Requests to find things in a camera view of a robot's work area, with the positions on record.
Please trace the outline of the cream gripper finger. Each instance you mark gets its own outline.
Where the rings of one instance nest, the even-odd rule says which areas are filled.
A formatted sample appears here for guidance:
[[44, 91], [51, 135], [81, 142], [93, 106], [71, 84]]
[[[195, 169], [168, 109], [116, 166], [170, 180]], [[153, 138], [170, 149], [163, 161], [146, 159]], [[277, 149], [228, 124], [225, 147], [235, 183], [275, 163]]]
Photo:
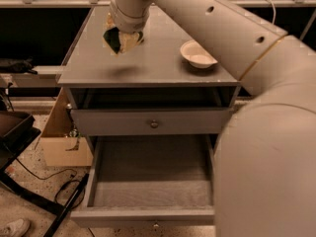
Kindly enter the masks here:
[[119, 52], [125, 53], [139, 45], [139, 43], [142, 41], [142, 33], [128, 34], [119, 32], [118, 39], [120, 43]]

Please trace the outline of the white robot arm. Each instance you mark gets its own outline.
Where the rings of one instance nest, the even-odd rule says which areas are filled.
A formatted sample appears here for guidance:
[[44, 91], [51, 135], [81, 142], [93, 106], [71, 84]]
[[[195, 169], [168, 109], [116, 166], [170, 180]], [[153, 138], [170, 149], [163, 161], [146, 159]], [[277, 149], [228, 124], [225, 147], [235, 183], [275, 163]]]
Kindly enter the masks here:
[[316, 237], [315, 52], [228, 0], [112, 0], [126, 33], [155, 3], [252, 95], [215, 154], [216, 237]]

